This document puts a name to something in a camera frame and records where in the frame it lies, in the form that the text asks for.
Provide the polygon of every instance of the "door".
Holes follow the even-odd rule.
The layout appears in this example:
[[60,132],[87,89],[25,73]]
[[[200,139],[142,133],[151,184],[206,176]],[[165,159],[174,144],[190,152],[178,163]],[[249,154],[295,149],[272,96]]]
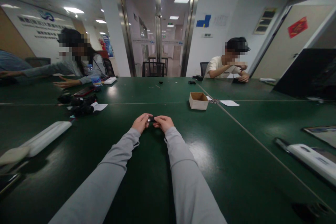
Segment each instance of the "door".
[[165,63],[165,75],[179,77],[187,67],[194,0],[122,0],[131,72],[143,62]]
[[[332,8],[333,6],[294,5],[257,66],[252,78],[281,78]],[[308,28],[291,38],[288,28],[304,17],[306,17]]]

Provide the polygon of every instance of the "person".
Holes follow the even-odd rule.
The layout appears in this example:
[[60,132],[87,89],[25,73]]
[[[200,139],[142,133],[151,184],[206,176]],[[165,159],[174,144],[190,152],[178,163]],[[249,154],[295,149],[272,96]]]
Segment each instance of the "person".
[[244,62],[236,62],[239,55],[249,51],[247,41],[244,37],[231,38],[225,43],[225,55],[211,59],[206,67],[205,78],[227,78],[229,74],[239,74],[240,82],[248,82],[250,76],[244,72],[247,65]]
[[[148,118],[152,116],[144,113],[134,121],[131,129],[112,146],[49,224],[103,223],[126,173],[132,150],[139,145],[140,135],[148,128]],[[168,147],[177,224],[226,223],[193,154],[172,119],[161,115],[154,120],[154,127],[164,132]]]
[[[32,68],[26,61],[16,57],[14,54],[0,50],[0,71],[21,71]],[[21,77],[1,77],[0,86],[15,83],[24,83],[27,78]]]
[[69,51],[71,51],[72,56],[74,56],[74,61],[63,60],[54,64],[22,71],[1,71],[0,77],[33,77],[58,73],[63,75],[74,74],[75,76],[82,77],[80,79],[67,79],[60,76],[64,82],[54,82],[55,86],[69,88],[91,82],[88,76],[88,70],[85,68],[88,64],[91,64],[93,69],[96,70],[100,76],[106,75],[103,58],[91,47],[90,43],[86,42],[83,34],[80,34],[74,29],[64,28],[58,37],[58,42],[62,47],[69,47]]

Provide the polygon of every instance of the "plastic bottle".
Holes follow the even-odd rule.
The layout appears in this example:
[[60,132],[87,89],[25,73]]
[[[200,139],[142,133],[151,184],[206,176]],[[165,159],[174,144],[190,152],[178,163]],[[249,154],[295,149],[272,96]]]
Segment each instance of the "plastic bottle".
[[99,74],[93,69],[92,65],[89,64],[87,66],[87,71],[89,74],[89,78],[92,80],[94,86],[102,86],[102,80],[100,79]]

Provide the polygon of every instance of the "office chair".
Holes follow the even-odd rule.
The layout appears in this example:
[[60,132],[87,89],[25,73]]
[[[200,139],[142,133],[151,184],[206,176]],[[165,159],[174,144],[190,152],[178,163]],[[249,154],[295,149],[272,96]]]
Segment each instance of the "office chair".
[[205,75],[205,71],[207,70],[207,66],[208,66],[209,62],[201,62],[201,75],[202,77],[204,77]]
[[160,62],[143,62],[142,77],[164,77],[165,64]]
[[103,58],[103,61],[106,69],[106,74],[110,77],[115,77],[111,61],[107,58]]
[[50,65],[51,63],[50,58],[38,58],[38,57],[26,58],[25,61],[34,68]]

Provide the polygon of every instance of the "red sign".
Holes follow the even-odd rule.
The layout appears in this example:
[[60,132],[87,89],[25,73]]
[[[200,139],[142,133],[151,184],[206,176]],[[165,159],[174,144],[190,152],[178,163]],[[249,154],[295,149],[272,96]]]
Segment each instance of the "red sign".
[[306,29],[308,29],[307,17],[304,17],[288,27],[289,37],[293,38]]

